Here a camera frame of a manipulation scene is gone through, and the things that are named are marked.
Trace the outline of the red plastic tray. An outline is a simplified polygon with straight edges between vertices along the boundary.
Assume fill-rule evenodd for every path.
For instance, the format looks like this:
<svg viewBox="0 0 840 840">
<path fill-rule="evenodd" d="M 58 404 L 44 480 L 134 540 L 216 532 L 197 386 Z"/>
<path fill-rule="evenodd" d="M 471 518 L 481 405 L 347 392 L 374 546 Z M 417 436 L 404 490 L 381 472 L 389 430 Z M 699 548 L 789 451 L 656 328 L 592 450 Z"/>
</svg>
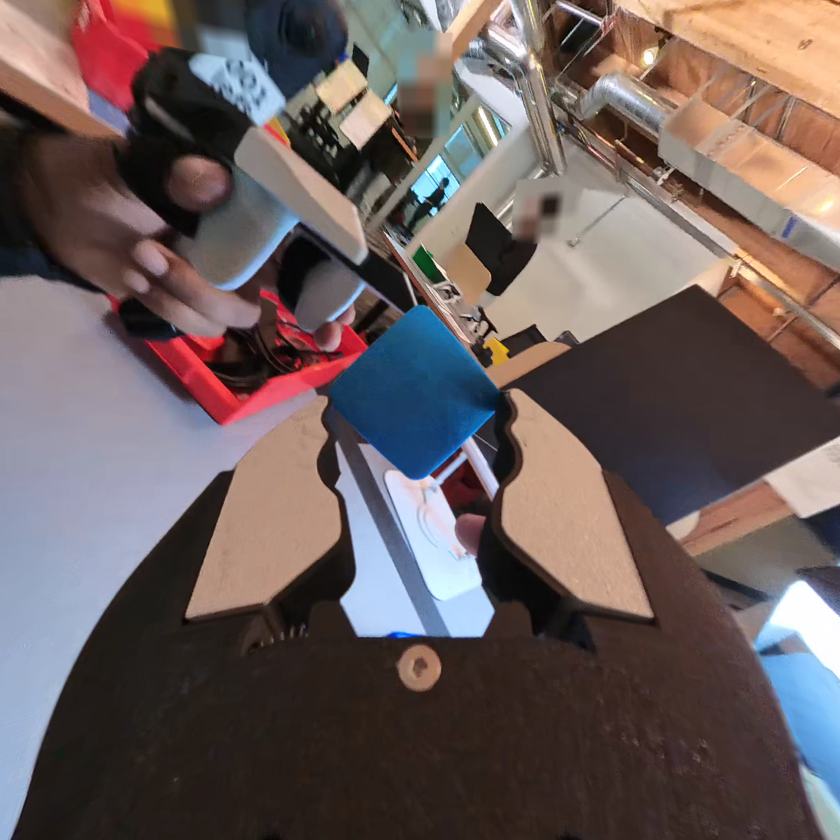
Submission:
<svg viewBox="0 0 840 840">
<path fill-rule="evenodd" d="M 266 290 L 261 295 L 260 321 L 254 328 L 230 329 L 216 338 L 138 339 L 220 425 L 327 385 L 367 349 L 344 326 L 338 349 L 321 350 L 277 295 Z"/>
</svg>

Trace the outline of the white flip chart board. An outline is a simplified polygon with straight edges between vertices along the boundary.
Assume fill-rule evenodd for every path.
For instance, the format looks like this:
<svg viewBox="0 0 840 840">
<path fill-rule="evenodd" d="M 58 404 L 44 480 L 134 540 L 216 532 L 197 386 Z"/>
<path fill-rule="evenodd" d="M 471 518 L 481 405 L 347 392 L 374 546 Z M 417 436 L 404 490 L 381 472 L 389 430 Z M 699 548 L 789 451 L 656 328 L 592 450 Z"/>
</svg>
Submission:
<svg viewBox="0 0 840 840">
<path fill-rule="evenodd" d="M 314 87 L 318 100 L 333 116 L 344 110 L 352 100 L 364 94 L 368 80 L 362 70 L 346 59 Z"/>
<path fill-rule="evenodd" d="M 393 109 L 368 90 L 339 124 L 343 137 L 359 152 L 393 117 Z"/>
</svg>

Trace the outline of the blue black eraser block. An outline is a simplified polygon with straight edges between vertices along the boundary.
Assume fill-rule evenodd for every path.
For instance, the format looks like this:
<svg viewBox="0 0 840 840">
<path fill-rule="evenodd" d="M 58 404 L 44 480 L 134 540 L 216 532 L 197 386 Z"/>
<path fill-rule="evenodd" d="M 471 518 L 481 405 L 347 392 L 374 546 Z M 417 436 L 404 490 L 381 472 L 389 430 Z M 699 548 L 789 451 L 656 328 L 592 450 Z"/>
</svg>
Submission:
<svg viewBox="0 0 840 840">
<path fill-rule="evenodd" d="M 397 470 L 420 480 L 492 418 L 501 393 L 436 314 L 416 306 L 335 380 L 329 399 Z"/>
</svg>

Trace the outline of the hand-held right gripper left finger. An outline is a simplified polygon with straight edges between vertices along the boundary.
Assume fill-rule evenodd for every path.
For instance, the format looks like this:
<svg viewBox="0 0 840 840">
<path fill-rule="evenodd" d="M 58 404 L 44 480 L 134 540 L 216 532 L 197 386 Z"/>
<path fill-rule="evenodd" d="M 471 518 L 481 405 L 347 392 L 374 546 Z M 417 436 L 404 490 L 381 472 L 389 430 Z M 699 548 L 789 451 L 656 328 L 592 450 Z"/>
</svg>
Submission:
<svg viewBox="0 0 840 840">
<path fill-rule="evenodd" d="M 255 618 L 270 644 L 316 632 L 356 577 L 340 465 L 322 395 L 262 437 L 232 472 L 185 624 Z"/>
</svg>

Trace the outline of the white paper sign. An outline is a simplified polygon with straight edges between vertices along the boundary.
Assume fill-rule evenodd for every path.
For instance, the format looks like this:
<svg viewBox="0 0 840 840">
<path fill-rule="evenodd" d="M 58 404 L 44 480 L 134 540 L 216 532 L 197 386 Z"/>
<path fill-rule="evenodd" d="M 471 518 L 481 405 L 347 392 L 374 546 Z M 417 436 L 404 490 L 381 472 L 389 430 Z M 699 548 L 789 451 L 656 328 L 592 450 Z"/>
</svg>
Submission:
<svg viewBox="0 0 840 840">
<path fill-rule="evenodd" d="M 764 480 L 799 518 L 839 505 L 839 438 L 771 471 Z"/>
</svg>

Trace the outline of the wooden top desk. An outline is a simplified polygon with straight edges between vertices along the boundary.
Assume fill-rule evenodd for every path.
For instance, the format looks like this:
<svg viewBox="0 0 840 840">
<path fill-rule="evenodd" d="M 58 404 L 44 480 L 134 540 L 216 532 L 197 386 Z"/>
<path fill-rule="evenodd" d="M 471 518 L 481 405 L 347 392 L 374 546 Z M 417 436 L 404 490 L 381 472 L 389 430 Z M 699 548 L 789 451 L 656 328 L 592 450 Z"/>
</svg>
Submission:
<svg viewBox="0 0 840 840">
<path fill-rule="evenodd" d="M 488 319 L 483 307 L 468 303 L 458 284 L 452 280 L 433 283 L 390 233 L 383 232 L 382 237 L 416 293 L 461 344 L 471 349 L 477 343 L 497 335 L 496 327 Z"/>
</svg>

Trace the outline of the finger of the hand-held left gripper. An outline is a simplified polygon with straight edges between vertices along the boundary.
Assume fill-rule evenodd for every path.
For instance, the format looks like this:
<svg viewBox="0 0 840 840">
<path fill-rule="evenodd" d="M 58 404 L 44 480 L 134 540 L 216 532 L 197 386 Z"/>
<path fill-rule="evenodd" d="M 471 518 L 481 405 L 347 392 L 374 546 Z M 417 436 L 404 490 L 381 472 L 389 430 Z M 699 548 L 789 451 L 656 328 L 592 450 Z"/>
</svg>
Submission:
<svg viewBox="0 0 840 840">
<path fill-rule="evenodd" d="M 252 127 L 234 161 L 344 258 L 357 266 L 364 262 L 368 245 L 357 207 L 289 146 L 266 129 Z"/>
<path fill-rule="evenodd" d="M 365 289 L 400 313 L 416 306 L 417 298 L 405 271 L 377 252 L 370 250 L 356 265 L 314 233 L 301 228 L 299 236 L 324 258 L 304 273 L 300 313 L 343 313 Z"/>
</svg>

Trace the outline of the black and beige panel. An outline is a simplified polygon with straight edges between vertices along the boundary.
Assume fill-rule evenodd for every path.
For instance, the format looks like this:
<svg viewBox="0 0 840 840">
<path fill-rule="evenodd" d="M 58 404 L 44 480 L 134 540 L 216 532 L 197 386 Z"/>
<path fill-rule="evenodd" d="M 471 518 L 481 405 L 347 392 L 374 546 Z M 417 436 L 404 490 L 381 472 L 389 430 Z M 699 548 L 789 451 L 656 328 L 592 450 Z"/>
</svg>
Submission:
<svg viewBox="0 0 840 840">
<path fill-rule="evenodd" d="M 486 294 L 500 297 L 536 251 L 536 243 L 514 238 L 485 204 L 478 203 L 465 242 L 447 258 L 444 270 L 463 302 L 477 306 Z"/>
</svg>

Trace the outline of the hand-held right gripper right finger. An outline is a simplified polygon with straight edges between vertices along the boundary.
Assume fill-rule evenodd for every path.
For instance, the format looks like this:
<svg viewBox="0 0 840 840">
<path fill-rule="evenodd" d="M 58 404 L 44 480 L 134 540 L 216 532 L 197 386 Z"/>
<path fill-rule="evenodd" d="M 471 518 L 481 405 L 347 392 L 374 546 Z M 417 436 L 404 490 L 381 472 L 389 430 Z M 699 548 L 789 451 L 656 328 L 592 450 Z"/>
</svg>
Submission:
<svg viewBox="0 0 840 840">
<path fill-rule="evenodd" d="M 603 467 L 523 390 L 501 396 L 498 489 L 479 539 L 482 583 L 529 637 L 596 646 L 594 624 L 655 630 L 655 609 Z"/>
</svg>

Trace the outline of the person's left hand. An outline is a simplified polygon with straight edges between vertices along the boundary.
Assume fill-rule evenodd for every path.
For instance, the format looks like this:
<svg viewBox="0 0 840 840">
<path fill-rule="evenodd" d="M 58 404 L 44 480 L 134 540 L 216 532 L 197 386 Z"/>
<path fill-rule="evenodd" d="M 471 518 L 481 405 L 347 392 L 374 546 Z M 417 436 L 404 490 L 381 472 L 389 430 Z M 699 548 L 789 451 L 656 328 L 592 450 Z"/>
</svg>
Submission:
<svg viewBox="0 0 840 840">
<path fill-rule="evenodd" d="M 244 286 L 219 290 L 172 250 L 175 233 L 124 184 L 113 142 L 36 133 L 24 142 L 14 184 L 37 244 L 60 268 L 195 336 L 257 324 L 259 294 L 276 285 L 292 240 Z"/>
</svg>

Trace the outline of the black panel on white stand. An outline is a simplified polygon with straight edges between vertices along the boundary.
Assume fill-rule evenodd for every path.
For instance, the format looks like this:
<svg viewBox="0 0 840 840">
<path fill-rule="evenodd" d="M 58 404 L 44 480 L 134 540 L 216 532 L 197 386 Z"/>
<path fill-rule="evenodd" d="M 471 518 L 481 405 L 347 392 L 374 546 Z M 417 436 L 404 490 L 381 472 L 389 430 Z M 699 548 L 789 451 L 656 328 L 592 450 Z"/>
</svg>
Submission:
<svg viewBox="0 0 840 840">
<path fill-rule="evenodd" d="M 821 392 L 691 286 L 500 387 L 520 390 L 662 526 L 838 436 Z"/>
</svg>

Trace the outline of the silver rectangular air duct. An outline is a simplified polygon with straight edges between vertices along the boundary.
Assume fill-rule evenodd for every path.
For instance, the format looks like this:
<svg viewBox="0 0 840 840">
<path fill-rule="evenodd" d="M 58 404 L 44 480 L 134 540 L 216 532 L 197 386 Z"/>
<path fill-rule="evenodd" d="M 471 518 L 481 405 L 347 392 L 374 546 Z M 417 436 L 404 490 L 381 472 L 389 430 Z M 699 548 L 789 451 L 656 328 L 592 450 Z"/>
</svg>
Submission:
<svg viewBox="0 0 840 840">
<path fill-rule="evenodd" d="M 620 72 L 599 79 L 575 105 L 585 120 L 612 108 L 653 134 L 658 155 L 765 234 L 839 270 L 838 175 L 808 161 L 700 98 L 673 106 Z"/>
</svg>

